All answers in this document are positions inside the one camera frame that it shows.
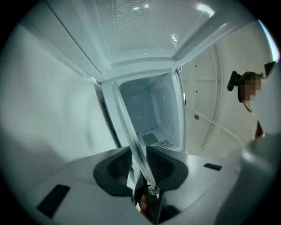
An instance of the white wall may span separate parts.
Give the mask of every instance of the white wall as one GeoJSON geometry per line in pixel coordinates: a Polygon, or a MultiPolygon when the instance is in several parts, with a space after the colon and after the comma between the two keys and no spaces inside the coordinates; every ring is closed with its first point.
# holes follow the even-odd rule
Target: white wall
{"type": "MultiPolygon", "coordinates": [[[[256,128],[257,118],[239,103],[237,87],[232,92],[229,92],[227,90],[227,84],[233,70],[236,70],[240,74],[246,71],[264,73],[264,64],[272,61],[270,47],[258,21],[252,22],[233,32],[219,41],[217,45],[222,64],[223,94],[216,122],[220,126],[230,130],[241,140],[249,142],[256,128]]],[[[203,76],[212,79],[214,77],[216,71],[210,52],[211,49],[203,52],[195,60],[188,63],[186,70],[182,71],[183,76],[193,79],[193,83],[189,85],[183,82],[187,96],[189,93],[191,95],[187,99],[193,99],[192,101],[196,103],[193,108],[206,115],[207,118],[210,116],[210,108],[214,104],[212,99],[215,95],[215,82],[194,80],[194,78],[203,76]]],[[[192,125],[187,126],[187,129],[191,130],[191,136],[193,136],[193,141],[191,140],[190,143],[187,142],[187,149],[189,145],[192,145],[192,149],[187,150],[188,153],[226,158],[231,150],[243,146],[236,138],[216,126],[204,149],[202,149],[200,148],[200,144],[204,137],[204,129],[210,123],[202,118],[195,120],[194,115],[188,112],[186,118],[187,121],[193,120],[191,122],[192,125]]]]}
{"type": "Polygon", "coordinates": [[[100,87],[22,26],[0,58],[1,166],[18,196],[66,163],[115,149],[100,87]]]}

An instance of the person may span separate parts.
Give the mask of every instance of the person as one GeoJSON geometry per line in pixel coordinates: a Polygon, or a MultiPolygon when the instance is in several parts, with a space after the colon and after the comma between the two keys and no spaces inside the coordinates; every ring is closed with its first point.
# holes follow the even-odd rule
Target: person
{"type": "MultiPolygon", "coordinates": [[[[266,84],[266,77],[261,73],[245,72],[238,82],[238,100],[243,103],[245,108],[250,113],[255,113],[257,105],[260,103],[260,91],[266,84]]],[[[259,138],[263,135],[263,129],[257,122],[254,138],[259,138]]]]}

